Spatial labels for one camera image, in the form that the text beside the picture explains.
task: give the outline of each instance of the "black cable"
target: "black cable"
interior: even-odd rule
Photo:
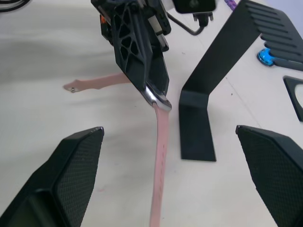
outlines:
[[[204,27],[199,27],[198,30],[193,31],[189,27],[187,27],[186,25],[184,25],[182,22],[180,22],[179,20],[175,19],[170,13],[167,13],[167,16],[168,16],[169,19],[171,19],[173,22],[175,22],[177,25],[179,25],[181,28],[183,28],[185,31],[187,31],[191,35],[194,35],[194,36],[199,35],[203,31],[203,29],[204,29]]]
[[[8,0],[8,1],[0,0],[0,13],[14,11],[18,8],[25,6],[29,2],[30,0]],[[8,5],[8,4],[13,4],[13,5],[8,7],[1,7],[1,5]]]

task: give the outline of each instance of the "purple object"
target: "purple object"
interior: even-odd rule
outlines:
[[[232,11],[237,7],[237,3],[234,0],[224,0]]]

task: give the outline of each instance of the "white tabletop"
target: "white tabletop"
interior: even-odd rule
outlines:
[[[191,16],[171,13],[193,25]],[[303,125],[282,80],[303,79],[303,73],[263,66],[256,59],[263,48],[258,39],[210,95],[218,161],[180,159],[180,91],[230,14],[219,1],[214,21],[198,37],[171,23],[164,55],[173,110],[162,227],[275,227],[251,180],[236,125],[279,132],[303,148]],[[148,226],[157,133],[153,109],[131,84],[77,94],[62,89],[74,79],[115,72],[120,69],[113,48],[101,36],[89,1],[39,0],[0,15],[0,213],[61,139],[103,126],[95,189],[82,226]]]

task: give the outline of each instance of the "watch band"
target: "watch band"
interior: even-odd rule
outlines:
[[[165,162],[169,138],[169,111],[159,108],[156,103],[152,106],[154,107],[157,115],[157,150],[151,201],[150,227],[159,227],[161,221]]]
[[[101,89],[114,84],[130,83],[124,73],[117,73],[97,79],[74,80],[63,86],[71,92],[80,92],[86,89]],[[164,186],[165,161],[169,136],[169,110],[152,104],[157,116],[157,150],[154,169],[153,192],[151,201],[150,227],[159,227],[161,221],[161,205]]]

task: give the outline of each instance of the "blue object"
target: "blue object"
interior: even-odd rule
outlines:
[[[262,49],[258,54],[257,54],[257,58],[258,60],[267,66],[273,66],[274,65],[274,57],[270,56],[269,54],[270,49],[268,48],[264,48]]]

